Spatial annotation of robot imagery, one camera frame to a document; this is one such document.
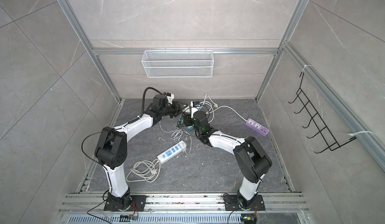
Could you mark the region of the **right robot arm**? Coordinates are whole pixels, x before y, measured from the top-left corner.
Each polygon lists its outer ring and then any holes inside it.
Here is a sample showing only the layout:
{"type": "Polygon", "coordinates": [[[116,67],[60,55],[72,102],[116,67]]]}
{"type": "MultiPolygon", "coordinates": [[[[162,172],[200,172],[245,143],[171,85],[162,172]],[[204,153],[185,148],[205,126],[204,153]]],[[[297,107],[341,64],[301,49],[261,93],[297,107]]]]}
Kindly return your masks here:
{"type": "Polygon", "coordinates": [[[243,175],[237,191],[238,206],[249,209],[254,204],[260,184],[272,166],[272,161],[258,140],[252,136],[237,138],[222,133],[209,124],[204,111],[183,113],[183,124],[192,126],[196,137],[205,145],[233,154],[243,175]]]}

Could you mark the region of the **white blue power strip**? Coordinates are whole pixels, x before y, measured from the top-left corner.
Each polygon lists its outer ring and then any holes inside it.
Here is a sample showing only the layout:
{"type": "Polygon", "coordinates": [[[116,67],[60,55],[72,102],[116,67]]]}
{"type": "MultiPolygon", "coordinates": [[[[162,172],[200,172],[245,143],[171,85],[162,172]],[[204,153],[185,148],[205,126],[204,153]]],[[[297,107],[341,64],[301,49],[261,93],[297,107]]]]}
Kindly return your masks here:
{"type": "Polygon", "coordinates": [[[171,148],[167,149],[166,151],[164,151],[163,153],[158,155],[157,159],[158,159],[160,164],[163,164],[163,163],[169,161],[174,156],[177,156],[181,152],[184,152],[184,151],[179,147],[178,143],[176,143],[171,148]]]}

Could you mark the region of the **white square charger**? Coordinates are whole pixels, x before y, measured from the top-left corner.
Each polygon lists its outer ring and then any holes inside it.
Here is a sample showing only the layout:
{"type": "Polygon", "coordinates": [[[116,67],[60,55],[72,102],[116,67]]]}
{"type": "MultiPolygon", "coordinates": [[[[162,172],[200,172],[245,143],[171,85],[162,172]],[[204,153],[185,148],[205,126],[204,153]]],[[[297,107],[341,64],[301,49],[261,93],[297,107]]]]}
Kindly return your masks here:
{"type": "Polygon", "coordinates": [[[192,110],[192,107],[191,107],[191,106],[186,106],[186,107],[182,110],[182,115],[183,115],[184,117],[192,117],[191,110],[192,110]]]}

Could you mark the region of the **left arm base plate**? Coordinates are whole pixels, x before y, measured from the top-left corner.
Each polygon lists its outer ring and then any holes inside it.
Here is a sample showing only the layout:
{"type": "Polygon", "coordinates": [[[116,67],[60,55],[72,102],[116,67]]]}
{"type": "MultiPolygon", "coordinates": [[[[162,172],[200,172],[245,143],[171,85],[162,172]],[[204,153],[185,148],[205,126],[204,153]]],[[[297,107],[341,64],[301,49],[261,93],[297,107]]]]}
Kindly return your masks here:
{"type": "Polygon", "coordinates": [[[142,212],[144,211],[146,199],[146,195],[127,195],[121,198],[109,195],[103,210],[112,212],[130,212],[134,211],[135,208],[136,211],[142,212]]]}

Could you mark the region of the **white charger adapter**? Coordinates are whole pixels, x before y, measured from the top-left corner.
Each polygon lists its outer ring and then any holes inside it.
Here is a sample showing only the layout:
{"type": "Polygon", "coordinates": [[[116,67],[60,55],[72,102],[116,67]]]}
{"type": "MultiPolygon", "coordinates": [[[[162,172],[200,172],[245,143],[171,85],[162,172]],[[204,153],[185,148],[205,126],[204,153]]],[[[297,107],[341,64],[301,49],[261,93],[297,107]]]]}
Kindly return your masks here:
{"type": "Polygon", "coordinates": [[[178,143],[178,145],[179,145],[179,147],[180,147],[184,152],[186,152],[186,149],[187,149],[187,143],[186,143],[186,142],[180,141],[180,142],[178,143]]]}

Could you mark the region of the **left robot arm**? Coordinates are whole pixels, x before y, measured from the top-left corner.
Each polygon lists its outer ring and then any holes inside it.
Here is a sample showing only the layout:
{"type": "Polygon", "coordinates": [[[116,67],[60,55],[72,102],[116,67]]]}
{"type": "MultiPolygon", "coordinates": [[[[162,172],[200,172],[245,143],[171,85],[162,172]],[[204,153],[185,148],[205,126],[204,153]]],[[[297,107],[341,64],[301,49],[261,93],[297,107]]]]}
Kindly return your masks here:
{"type": "Polygon", "coordinates": [[[124,174],[128,141],[165,116],[179,116],[187,106],[175,100],[171,93],[161,93],[153,87],[147,87],[143,92],[140,115],[123,125],[105,127],[98,132],[100,136],[94,156],[95,162],[102,166],[107,177],[107,203],[122,211],[131,205],[130,189],[124,174]]]}

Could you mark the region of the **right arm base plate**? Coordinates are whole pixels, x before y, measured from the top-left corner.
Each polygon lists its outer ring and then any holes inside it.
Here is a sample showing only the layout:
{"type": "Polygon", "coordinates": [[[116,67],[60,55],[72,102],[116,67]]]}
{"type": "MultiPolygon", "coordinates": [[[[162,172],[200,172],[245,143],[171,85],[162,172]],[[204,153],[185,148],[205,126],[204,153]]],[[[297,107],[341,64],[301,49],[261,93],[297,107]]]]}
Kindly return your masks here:
{"type": "Polygon", "coordinates": [[[265,211],[265,204],[261,195],[255,195],[251,200],[245,200],[241,195],[225,193],[222,195],[227,211],[265,211]]]}

